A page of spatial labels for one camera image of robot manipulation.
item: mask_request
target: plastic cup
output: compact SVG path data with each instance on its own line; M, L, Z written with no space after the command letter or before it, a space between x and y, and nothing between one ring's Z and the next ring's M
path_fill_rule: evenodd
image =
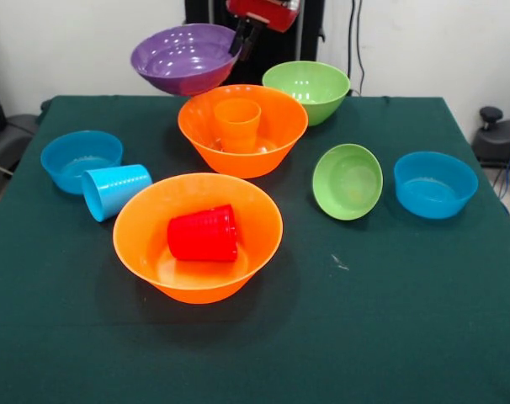
M150 174L139 164L89 170L82 176L83 195L96 221L117 215L132 197L150 185Z
M236 223L231 205L182 215L169 221L171 254L186 261L235 261Z
M214 108L216 129L224 152L253 153L261 107L247 98L229 98Z

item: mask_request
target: blue cup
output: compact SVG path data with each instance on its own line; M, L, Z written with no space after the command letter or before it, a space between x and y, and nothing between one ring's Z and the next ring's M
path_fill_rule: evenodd
M117 215L131 198L150 185L151 175L140 164L89 170L82 176L83 195L96 221Z

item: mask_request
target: bowl rim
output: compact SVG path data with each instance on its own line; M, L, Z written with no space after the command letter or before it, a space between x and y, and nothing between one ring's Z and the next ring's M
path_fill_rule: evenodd
M188 177L216 177L216 176L217 177L221 177L221 178L227 178L227 180L229 180L229 181L238 182L238 183L244 183L247 186L249 186L249 187L251 187L253 189L256 189L258 192L263 194L264 198L267 199L270 202L270 204L272 205L272 207L274 208L274 211L277 213L277 217L279 219L279 237L278 237L278 241L275 243L275 246L272 248L272 251L270 252L268 257L265 258L263 260L263 262L260 265L258 265L255 269L253 269L252 271L250 271L247 274L244 274L241 278L237 278L237 279L234 279L232 281L225 282L224 284L218 284L218 285L215 285L215 286L212 286L212 287L209 287L209 288L208 287L179 288L176 285L165 284L165 283L161 283L161 282L159 282L157 280L147 278L146 276L143 276L143 275L137 273L134 269L132 269L130 267L130 265L127 264L127 262L124 260L124 258L119 253L119 249L118 249L118 246L117 246L117 244L118 244L118 237L119 237L119 235L118 235L118 233L119 233L119 230L118 230L119 229L119 222L122 219L122 217L124 215L126 215L125 212L127 211L127 208L129 206L131 206L132 204L134 204L135 200L138 200L139 198L142 198L142 195L145 194L145 191L147 191L151 187L158 186L158 184L165 183L165 182L171 182L171 181L178 181L179 178L188 178ZM283 229L284 229L283 216L281 215L281 211L279 210L278 205L275 203L275 201L272 199L272 197L270 197L270 195L268 195L266 192L264 192L257 185L254 185L253 183L250 183L250 182L248 182L248 181L246 181L244 179L233 177L231 175L226 175L226 174L219 174L219 173L188 173L188 174L175 175L173 177L165 178L165 179L163 179L161 181L158 181L158 182L154 183L153 185L151 185L150 187L147 187L147 188L143 189L139 194L137 194L132 199L130 199L128 201L128 203L124 206L124 208L122 208L122 210L120 211L120 213L117 216L117 219L116 219L116 221L114 223L114 227L113 227L113 245L114 245L114 251L117 254L117 257L119 258L119 260L122 262L122 264L130 272L132 272L135 276L145 280L149 284L158 285L158 286L161 286L161 287L164 287L164 288L168 288L168 289L172 289L172 290L216 290L216 289L224 288L226 286L231 286L233 284L237 284L239 282L242 282L243 280L250 279L254 274L256 274L260 269L262 269L267 263L269 263L270 260L274 257L275 253L278 251L279 246L281 245L281 242L283 241Z
M461 166L464 169L465 172L467 172L468 174L471 174L470 178L473 178L473 182L474 182L474 184L471 187L471 191L469 193L467 193L463 197L460 197L458 199L452 200L452 203L454 203L454 202L466 202L470 198L472 198L475 195L475 193L477 192L477 190L478 190L478 188L480 186L480 182L479 182L479 179L477 177L477 174L472 169L472 167L470 165L466 164L465 162L463 162L462 160L460 160L459 158L451 156L450 154L442 153L440 151L413 151L412 153L407 153L404 156L401 156L397 160L396 164L393 167L393 175L394 175L394 179L396 181L396 188L397 187L401 187L403 185L403 181L399 180L400 179L400 175L398 173L398 170L402 167L403 164L406 163L407 160L409 160L411 158L414 158L414 157L418 157L418 156L424 156L424 157L435 157L435 156L436 157L443 157L446 161L450 161L451 160L453 162L456 162L459 166ZM422 195L418 195L418 196L420 196L422 199L428 200L431 203L442 204L442 205L446 205L448 203L448 202L445 202L445 201L442 201L442 200L427 198L427 197L422 196Z
M124 145L122 144L122 141L120 141L120 139L117 136L112 135L104 130L77 130L75 132L69 132L69 133L66 133L65 135L58 136L57 138L50 141L47 145L45 145L45 147L42 149L42 152L40 154L40 164L42 165L44 170L46 170L50 175L55 175L60 178L80 178L82 175L67 175L67 174L62 173L59 170L54 169L53 167L50 166L50 164L47 163L46 158L51 153L52 149L60 141L70 138L70 137L79 137L81 135L90 135L90 134L100 135L103 138L108 137L111 141L113 141L113 143L116 143L117 146L119 147L118 158L114 162L111 162L108 165L108 167L114 167L115 165L118 165L122 162L122 156L124 155Z
M151 35L151 36L148 36L146 37L144 40L142 40L139 44L137 44L137 46L134 48L134 50L131 52L131 56L130 56L130 63L131 63L131 66L134 68L134 70L141 74L143 77L151 77L151 78L159 78L159 79L162 79L162 80L178 80L179 78L188 78L188 77L193 77L193 76L203 76L205 74L209 74L209 73L212 73L212 72L216 72L220 69L222 69L223 67L229 65L230 63L235 63L236 62L236 59L238 59L238 56L240 55L240 51L242 50L239 49L238 52L234 55L234 56L231 56L230 59L228 59L226 62L220 64L219 66L217 67L214 67L213 69L210 69L210 70L206 70L204 72L201 72L201 73L197 73L197 72L193 72L193 73L189 73L189 74L182 74L182 75L175 75L175 76L162 76L162 75L159 75L159 74L152 74L152 73L149 73L149 72L143 72L139 67L137 67L134 63L134 59L135 59L135 53L137 52L137 50L139 49L139 47L141 45L143 45L145 42L147 42L148 40L151 40L153 39L155 36L158 36L158 35L162 35L163 33L165 32L168 32L168 31L172 31L174 29L181 29L181 28L188 28L188 27L194 27L194 26L200 26L200 25L203 25L203 26L209 26L211 25L212 27L217 27L218 30L223 30L223 31L230 31L233 33L233 38L234 38L234 34L235 34L235 31L228 28L228 27L225 27L223 25L218 25L218 24L207 24L207 23L193 23L193 24L185 24L185 25L178 25L176 27L172 27L172 28L167 28L167 29L164 29L162 31L159 31L159 32L156 32L155 34Z
M277 93L279 96L286 96L288 98L290 98L292 101L294 101L295 103L297 103L299 106L300 106L300 109L302 111L302 116L304 117L304 129L300 132L300 134L292 141L290 141L289 143L283 145L283 146L280 146L280 147L276 147L275 149L271 150L271 151L267 151L265 153L230 153L228 151L221 151L221 150L217 150L217 149L214 149L212 147L208 147L207 145L204 145L203 143L200 143L198 141L196 141L195 139L192 139L191 137L188 137L186 135L186 128L182 125L182 122L180 121L180 116L181 114L183 114L183 111L185 109L188 109L189 107L189 104L193 102L194 99L196 99L197 97L201 96L201 95L205 95L207 93L211 93L213 91L224 91L224 90L227 90L228 88L248 88L248 87L256 87L256 88L263 88L263 91L269 91L269 92L273 92L273 93ZM259 86L257 84L231 84L231 85L228 85L228 86L221 86L221 87L218 87L218 88L213 88L211 89L210 91L206 92L206 93L202 93L202 94L199 94L199 95L195 95L193 96L192 98L190 98L188 100L188 102L184 103L184 105L182 106L182 108L180 109L180 111L178 112L178 118L177 118L177 122L178 122L178 127L180 128L180 131L182 132L182 134L184 135L184 137L186 139L188 139L191 143L209 151L209 152L214 152L214 153L219 153L219 154L222 154L224 156L262 156L262 155L269 155L269 154L274 154L274 153L277 153L277 152L280 152L284 149L286 149L287 147L292 147L304 134L305 134L305 131L307 130L307 126L309 124L309 118L308 118L308 115L307 115L307 111L305 111L305 108L303 107L302 104L300 104L300 102L298 102L298 100L296 100L294 97L291 97L290 95L288 95L287 93L283 92L283 91L279 91L275 88L271 88L271 87L264 87L264 86Z
M298 101L302 106L310 106L310 105L326 105L326 104L331 104L331 103L335 103L336 101L344 98L347 93L350 91L350 86L351 86L351 82L350 82L350 78L348 78L347 76L347 73L345 73L343 70L335 67L335 66L332 66L332 65L329 65L327 63L323 63L321 61L286 61L284 63L279 63L278 65L275 65L271 68L269 68L263 75L263 85L264 87L268 87L268 88L275 88L275 87L271 87L269 86L267 83L266 83L266 79L267 79L267 75L272 72L272 71L275 71L275 70L278 70L280 69L280 67L282 66L288 66L288 65L318 65L318 66L324 66L324 67L328 67L330 69L332 69L333 71L336 71L336 72L339 72L341 73L341 75L343 75L345 77L345 79L347 80L347 90L343 92L343 94L335 97L335 98L331 98L329 99L328 101L324 101L324 102L321 102L321 103L316 103L316 104L304 104L302 103L301 101Z
M320 167L321 165L321 162L327 158L327 155L331 152L334 152L335 150L337 149L343 149L343 148L355 148L355 149L360 149L362 152L366 153L368 156L370 156L376 163L376 167L377 167L377 172L380 176L380 189L376 195L376 198L374 198L374 202L373 204L364 211L364 213L362 213L361 215L353 215L353 216L349 216L349 217L343 217L343 216L339 216L339 215L333 215L332 213L328 212L325 208L324 208L324 205L321 203L321 201L317 198L316 196L316 191L315 191L315 179L316 179L316 173L318 171L318 168ZM315 201L316 203L319 205L319 207L322 209L322 211L324 213L326 213L327 215L329 215L330 217L334 218L334 219L338 219L340 221L355 221L357 219L359 219L360 217L364 217L365 215L367 215L371 210L373 210L375 208L375 206L379 203L379 200L380 200L380 196L382 195L382 190L384 189L384 173L382 172L382 166L380 165L380 162L378 160L378 158L376 158L376 156L374 155L374 153L369 150L367 147L364 147L364 146L361 146L357 143L342 143L340 145L336 145L334 147L332 147L330 150L326 151L322 156L321 158L319 158L318 162L316 163L315 165L315 170L313 171L313 176L312 176L312 180L311 180L311 187L312 187L312 190L313 190L313 195L315 196Z

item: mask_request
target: bowl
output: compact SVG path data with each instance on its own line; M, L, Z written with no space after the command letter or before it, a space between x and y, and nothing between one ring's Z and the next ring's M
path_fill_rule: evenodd
M417 151L394 166L399 202L415 215L446 219L457 215L474 196L478 179L461 160L435 151Z
M351 221L369 213L382 193L382 169L365 147L345 144L321 157L313 174L316 202L328 215Z
M237 230L233 263L178 261L167 244L175 217L232 205ZM171 177L136 195L120 212L114 249L136 276L175 300L207 304L236 293L275 254L283 234L277 205L255 185L222 174Z
M124 148L115 136L99 130L84 130L58 137L40 156L42 167L57 187L82 195L82 175L87 170L117 167Z
M204 93L218 87L231 73L238 58L238 54L229 54L234 36L232 29L213 24L166 29L134 49L131 65L152 86L166 93Z
M269 69L263 85L296 98L309 116L309 126L319 125L341 105L350 89L347 75L319 61L288 61Z
M222 151L214 107L229 98L247 98L261 107L253 153ZM191 98L178 114L178 125L215 171L239 178L255 178L270 173L283 161L304 134L307 114L300 103L278 90L254 85L232 85Z

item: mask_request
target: upside-down cup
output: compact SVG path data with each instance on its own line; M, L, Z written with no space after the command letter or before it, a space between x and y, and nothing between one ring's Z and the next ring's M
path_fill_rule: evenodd
M236 223L231 205L175 217L167 226L171 254L184 261L235 261Z

